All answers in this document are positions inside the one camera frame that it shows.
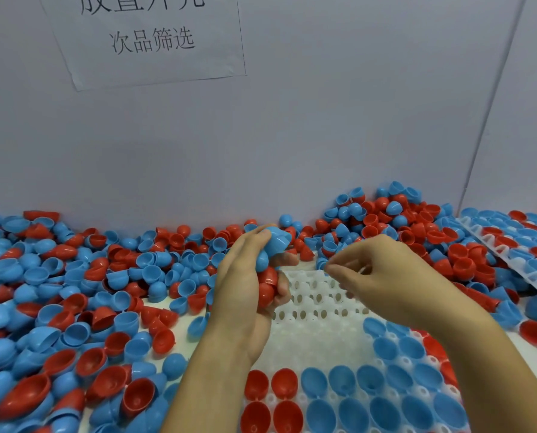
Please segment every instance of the paper sign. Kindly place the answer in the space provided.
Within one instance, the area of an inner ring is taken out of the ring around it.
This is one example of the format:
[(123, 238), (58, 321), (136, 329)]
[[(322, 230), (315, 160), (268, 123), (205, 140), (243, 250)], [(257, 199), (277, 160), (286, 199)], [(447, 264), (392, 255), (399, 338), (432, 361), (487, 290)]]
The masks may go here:
[(74, 85), (245, 74), (237, 0), (41, 0)]

